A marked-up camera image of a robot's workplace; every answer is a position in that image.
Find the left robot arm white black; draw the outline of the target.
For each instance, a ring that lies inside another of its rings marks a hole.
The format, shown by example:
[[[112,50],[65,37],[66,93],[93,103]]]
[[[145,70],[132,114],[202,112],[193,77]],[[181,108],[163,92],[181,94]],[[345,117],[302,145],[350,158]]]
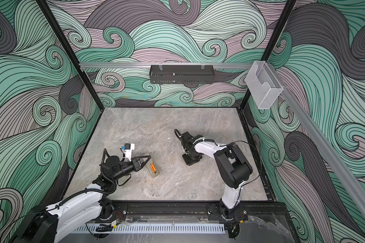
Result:
[[[20,218],[11,243],[58,243],[68,234],[96,218],[109,219],[113,206],[108,195],[119,187],[118,180],[138,172],[151,156],[120,159],[103,151],[98,177],[85,189],[48,205],[36,206]]]

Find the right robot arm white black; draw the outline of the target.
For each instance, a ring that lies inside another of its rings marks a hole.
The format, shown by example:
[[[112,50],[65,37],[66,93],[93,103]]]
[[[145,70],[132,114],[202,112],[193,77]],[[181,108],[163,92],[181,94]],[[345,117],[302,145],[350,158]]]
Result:
[[[215,160],[221,178],[225,183],[224,194],[220,201],[220,213],[225,219],[234,217],[240,203],[241,190],[248,184],[253,173],[251,164],[236,142],[221,144],[202,135],[192,136],[189,132],[174,130],[184,150],[182,158],[186,165],[198,163],[203,156]]]

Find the white remote control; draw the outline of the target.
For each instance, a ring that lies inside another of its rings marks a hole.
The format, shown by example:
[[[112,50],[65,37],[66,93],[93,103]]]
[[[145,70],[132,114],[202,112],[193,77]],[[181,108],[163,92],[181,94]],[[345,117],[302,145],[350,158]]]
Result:
[[[148,168],[152,178],[155,178],[159,175],[159,171],[154,162],[147,162],[146,165],[147,165],[147,168]]]

